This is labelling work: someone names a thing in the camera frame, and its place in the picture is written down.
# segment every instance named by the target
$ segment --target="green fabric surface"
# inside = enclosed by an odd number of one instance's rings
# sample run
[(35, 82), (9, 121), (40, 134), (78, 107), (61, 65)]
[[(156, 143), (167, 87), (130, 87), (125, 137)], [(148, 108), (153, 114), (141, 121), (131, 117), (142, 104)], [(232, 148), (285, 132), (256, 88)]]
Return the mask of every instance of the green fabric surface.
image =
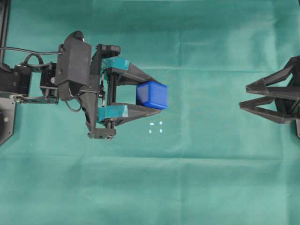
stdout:
[[(18, 105), (0, 148), (1, 225), (300, 223), (294, 123), (238, 105), (258, 97), (246, 84), (299, 55), (297, 0), (12, 0), (7, 46), (56, 51), (75, 30), (93, 53), (121, 46), (120, 57), (168, 86), (169, 107), (104, 141), (61, 101)], [(6, 51), (5, 63), (25, 56)], [(135, 87), (118, 88), (117, 100), (135, 103)]]

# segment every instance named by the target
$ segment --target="black cable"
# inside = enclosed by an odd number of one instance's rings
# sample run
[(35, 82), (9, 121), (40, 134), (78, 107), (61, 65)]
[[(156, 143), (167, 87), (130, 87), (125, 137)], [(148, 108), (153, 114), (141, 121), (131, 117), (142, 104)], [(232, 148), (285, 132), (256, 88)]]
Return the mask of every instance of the black cable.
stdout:
[(35, 55), (61, 55), (63, 53), (63, 52), (36, 52), (36, 51), (31, 51), (31, 50), (22, 49), (22, 48), (14, 48), (14, 47), (0, 47), (0, 50), (20, 51), (20, 52), (25, 52), (25, 53), (32, 53)]
[(33, 53), (29, 54), (29, 55), (24, 59), (23, 64), (28, 64), (28, 61), (29, 61), (29, 59), (30, 59), (32, 56), (37, 57), (38, 63), (39, 63), (40, 65), (41, 65), (41, 64), (44, 64), (42, 57), (39, 56), (39, 55), (33, 54)]
[(82, 107), (82, 103), (81, 103), (80, 99), (77, 97), (76, 100), (77, 100), (77, 101), (79, 102), (79, 104), (80, 104), (79, 109), (73, 109), (73, 108), (71, 108), (71, 107), (69, 106), (69, 103), (66, 102), (68, 108), (69, 108), (72, 112), (75, 112), (75, 113), (79, 112), (79, 111), (81, 110), (81, 107)]

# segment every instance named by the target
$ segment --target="green cloth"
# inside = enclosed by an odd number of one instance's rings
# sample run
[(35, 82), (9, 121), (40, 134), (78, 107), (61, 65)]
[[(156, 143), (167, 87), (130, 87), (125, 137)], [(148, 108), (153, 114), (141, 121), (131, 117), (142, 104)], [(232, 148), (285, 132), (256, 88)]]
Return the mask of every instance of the green cloth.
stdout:
[[(93, 53), (121, 46), (120, 57), (168, 86), (169, 107), (104, 141), (89, 139), (84, 113), (64, 102), (18, 105), (0, 148), (0, 224), (300, 223), (295, 125), (238, 105), (258, 97), (246, 84), (300, 53), (297, 0), (12, 0), (7, 46), (56, 51), (75, 30)], [(6, 51), (5, 63), (25, 56)], [(118, 88), (118, 102), (133, 96), (134, 86)]]
[(106, 118), (128, 117), (127, 105), (108, 105), (98, 108), (97, 123)]

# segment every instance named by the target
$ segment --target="robotic arm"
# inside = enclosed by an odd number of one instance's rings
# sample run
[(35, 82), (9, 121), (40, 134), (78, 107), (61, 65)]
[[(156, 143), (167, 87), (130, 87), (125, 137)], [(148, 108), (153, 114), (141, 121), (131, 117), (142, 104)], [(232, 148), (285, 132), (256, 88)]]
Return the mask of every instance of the robotic arm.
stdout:
[[(57, 52), (0, 49), (30, 53), (14, 68), (0, 63), (0, 145), (13, 134), (15, 103), (58, 104), (60, 99), (72, 111), (84, 112), (89, 138), (98, 139), (111, 139), (116, 135), (116, 126), (158, 114), (167, 108), (165, 85), (128, 60), (119, 58), (119, 46), (99, 44), (91, 58), (91, 46), (85, 42), (81, 31), (70, 34)], [(57, 63), (44, 63), (41, 55), (46, 54), (57, 54)], [(28, 63), (32, 56), (37, 57), (38, 65)], [(41, 73), (42, 96), (29, 96), (32, 72)], [(104, 81), (108, 82), (107, 94)], [(120, 85), (136, 85), (135, 105), (116, 102)], [(79, 109), (74, 110), (68, 105), (73, 99), (80, 104)]]

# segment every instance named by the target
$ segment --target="blue cube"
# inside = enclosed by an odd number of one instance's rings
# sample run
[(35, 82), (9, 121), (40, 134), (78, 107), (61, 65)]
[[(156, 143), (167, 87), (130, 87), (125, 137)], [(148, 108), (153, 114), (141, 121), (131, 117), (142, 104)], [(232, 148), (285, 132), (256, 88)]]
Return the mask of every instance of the blue cube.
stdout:
[(156, 109), (166, 109), (168, 106), (167, 86), (155, 81), (137, 85), (136, 100), (139, 105)]

